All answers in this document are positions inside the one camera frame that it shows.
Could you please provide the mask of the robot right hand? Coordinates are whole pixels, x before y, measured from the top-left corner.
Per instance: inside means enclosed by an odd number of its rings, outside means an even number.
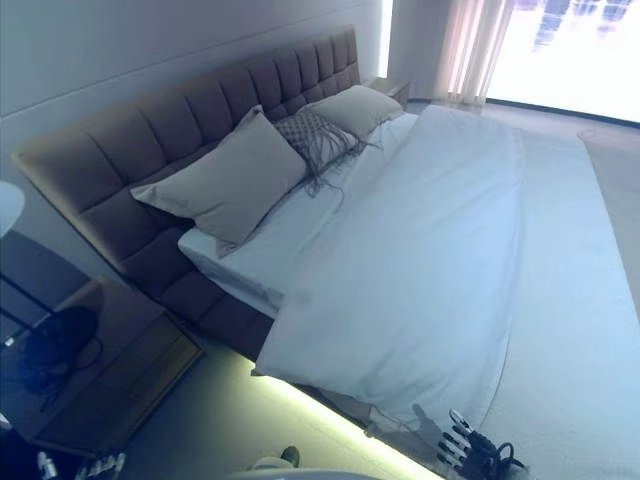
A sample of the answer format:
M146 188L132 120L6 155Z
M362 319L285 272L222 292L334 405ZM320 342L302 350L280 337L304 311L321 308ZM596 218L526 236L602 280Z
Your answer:
M437 458L459 472L471 467L484 474L494 470L500 460L495 445L472 428L457 410L450 409L449 418L452 425L437 443Z

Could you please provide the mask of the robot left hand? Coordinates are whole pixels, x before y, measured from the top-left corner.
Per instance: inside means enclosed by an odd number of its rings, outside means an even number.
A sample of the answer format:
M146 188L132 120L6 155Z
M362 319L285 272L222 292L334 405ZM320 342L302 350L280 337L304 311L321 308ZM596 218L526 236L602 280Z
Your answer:
M43 448L36 453L39 479L120 479L127 461L122 450L110 451L95 458L53 454Z

